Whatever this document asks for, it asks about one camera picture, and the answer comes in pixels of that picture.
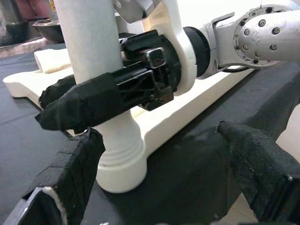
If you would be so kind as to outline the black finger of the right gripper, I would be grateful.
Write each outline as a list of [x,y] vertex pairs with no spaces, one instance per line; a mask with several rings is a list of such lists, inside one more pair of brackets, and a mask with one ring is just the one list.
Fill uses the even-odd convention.
[[76,84],[62,97],[42,108],[35,117],[36,121],[46,130],[74,129],[82,132],[130,110],[125,109],[118,88],[118,74],[122,70]]
[[62,97],[69,89],[76,85],[75,76],[68,75],[59,79],[55,84],[48,86],[39,97],[39,104],[46,108],[50,103]]

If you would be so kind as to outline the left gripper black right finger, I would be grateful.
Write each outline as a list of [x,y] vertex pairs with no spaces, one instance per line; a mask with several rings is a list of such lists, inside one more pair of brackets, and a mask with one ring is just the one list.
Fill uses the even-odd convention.
[[234,178],[260,222],[300,220],[300,164],[264,131],[221,121]]

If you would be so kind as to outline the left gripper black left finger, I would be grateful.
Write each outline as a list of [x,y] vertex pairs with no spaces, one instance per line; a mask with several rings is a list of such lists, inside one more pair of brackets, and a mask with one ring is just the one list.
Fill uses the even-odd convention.
[[34,178],[4,223],[80,224],[104,151],[103,137],[93,128],[69,139]]

